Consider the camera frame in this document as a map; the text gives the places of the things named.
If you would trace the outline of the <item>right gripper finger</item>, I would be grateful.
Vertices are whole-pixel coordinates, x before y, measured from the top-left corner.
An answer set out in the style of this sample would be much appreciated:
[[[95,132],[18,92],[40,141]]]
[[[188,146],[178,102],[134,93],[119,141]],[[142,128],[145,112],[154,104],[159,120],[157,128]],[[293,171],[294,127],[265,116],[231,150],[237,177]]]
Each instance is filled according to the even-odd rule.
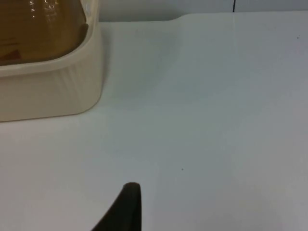
[[[141,186],[126,183],[92,231],[141,231]]]

